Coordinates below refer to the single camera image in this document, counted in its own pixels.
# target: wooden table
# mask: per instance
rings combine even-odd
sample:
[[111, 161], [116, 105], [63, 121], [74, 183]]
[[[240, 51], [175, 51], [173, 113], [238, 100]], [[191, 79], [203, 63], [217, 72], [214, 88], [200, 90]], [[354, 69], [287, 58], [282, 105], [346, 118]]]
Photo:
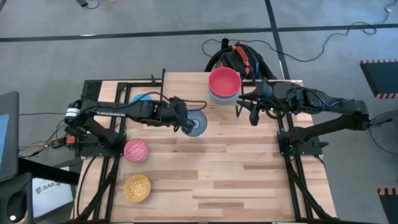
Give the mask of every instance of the wooden table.
[[[208, 76], [209, 73], [166, 73], [164, 77], [165, 96], [208, 102], [203, 110], [208, 127], [201, 136], [192, 138], [181, 131], [174, 133], [172, 128], [126, 121], [127, 139], [145, 139], [150, 153], [138, 164], [121, 158], [112, 222], [295, 220], [285, 162], [279, 154], [277, 121], [261, 113], [259, 125], [254, 127], [249, 123], [249, 111], [243, 110], [237, 118], [233, 105], [217, 105], [208, 94]], [[98, 101], [113, 102], [117, 84], [118, 81], [103, 81]], [[244, 87], [246, 93], [253, 89]], [[160, 87], [134, 87], [130, 99], [149, 91], [160, 92]], [[296, 126], [312, 125], [307, 114], [293, 119]], [[96, 120], [109, 127], [110, 118]], [[82, 173], [89, 160], [83, 163]], [[324, 166], [313, 156], [302, 156], [302, 160], [309, 191], [326, 212], [335, 216]], [[103, 158], [96, 158], [88, 170], [80, 212], [97, 191], [102, 163]], [[146, 175], [152, 184], [150, 195], [140, 203], [130, 202], [124, 196], [124, 184], [136, 174]], [[298, 197], [304, 217], [300, 191]], [[107, 198], [106, 192], [100, 218], [104, 217]]]

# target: black backpack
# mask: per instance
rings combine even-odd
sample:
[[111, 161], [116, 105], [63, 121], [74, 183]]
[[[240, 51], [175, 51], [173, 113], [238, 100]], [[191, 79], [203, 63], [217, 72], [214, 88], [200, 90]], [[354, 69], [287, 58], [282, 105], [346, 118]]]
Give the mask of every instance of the black backpack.
[[253, 83], [255, 80], [276, 79], [261, 55], [250, 46], [240, 43], [222, 47], [207, 63], [205, 72], [210, 72], [215, 65], [216, 68], [232, 68], [239, 72], [242, 79], [253, 80]]

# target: computer screen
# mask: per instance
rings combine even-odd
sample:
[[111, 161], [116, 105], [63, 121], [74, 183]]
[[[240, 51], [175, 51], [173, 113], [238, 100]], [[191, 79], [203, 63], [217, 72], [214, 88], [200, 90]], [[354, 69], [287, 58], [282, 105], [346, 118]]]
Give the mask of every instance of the computer screen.
[[2, 155], [4, 152], [4, 145], [6, 143], [8, 119], [9, 119], [8, 114], [0, 115], [0, 170], [2, 164]]

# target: gray carpet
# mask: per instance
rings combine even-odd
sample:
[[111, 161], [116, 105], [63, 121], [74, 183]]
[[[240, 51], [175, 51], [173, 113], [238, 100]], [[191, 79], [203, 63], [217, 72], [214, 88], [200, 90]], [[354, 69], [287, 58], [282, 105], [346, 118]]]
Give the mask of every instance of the gray carpet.
[[[278, 27], [350, 25], [356, 21], [377, 22], [384, 16], [382, 1], [272, 1]], [[89, 1], [95, 5], [96, 0]], [[397, 6], [387, 23], [398, 22]], [[264, 1], [157, 1], [100, 0], [95, 10], [81, 8], [76, 1], [8, 0], [0, 12], [1, 37], [113, 34], [171, 30], [270, 27]], [[312, 58], [332, 32], [283, 32], [284, 52], [298, 58]], [[206, 39], [260, 39], [274, 46], [272, 33], [185, 35], [98, 40], [58, 40], [0, 43], [0, 94], [17, 90], [21, 113], [63, 112], [80, 97], [83, 80], [160, 77], [162, 68], [171, 72], [201, 72], [209, 57], [201, 44]], [[309, 63], [286, 57], [291, 79], [318, 88], [331, 96], [364, 100], [372, 116], [398, 109], [398, 101], [376, 100], [359, 67], [360, 60], [396, 58], [397, 29], [379, 29], [368, 36], [359, 30], [348, 37], [334, 36], [324, 55]], [[255, 48], [278, 78], [282, 78], [277, 54], [262, 43]], [[208, 42], [205, 51], [220, 48]], [[335, 118], [322, 113], [315, 123]], [[63, 118], [22, 116], [20, 145], [45, 139]], [[374, 128], [377, 141], [398, 152], [395, 130], [390, 124]], [[387, 223], [377, 188], [397, 187], [398, 157], [380, 151], [369, 132], [340, 131], [321, 137], [325, 148], [326, 172], [338, 216], [343, 220]], [[32, 160], [48, 165], [73, 158], [68, 149], [47, 149]], [[44, 223], [68, 218], [68, 209]]]

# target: pink bowl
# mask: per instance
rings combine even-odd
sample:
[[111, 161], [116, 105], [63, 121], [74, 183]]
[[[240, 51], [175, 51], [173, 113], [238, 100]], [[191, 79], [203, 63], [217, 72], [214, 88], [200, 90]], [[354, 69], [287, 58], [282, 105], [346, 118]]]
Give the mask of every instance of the pink bowl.
[[148, 153], [148, 144], [143, 139], [130, 140], [124, 146], [124, 157], [131, 162], [143, 161]]
[[209, 76], [209, 88], [217, 96], [233, 96], [241, 89], [241, 84], [241, 77], [232, 68], [216, 68]]

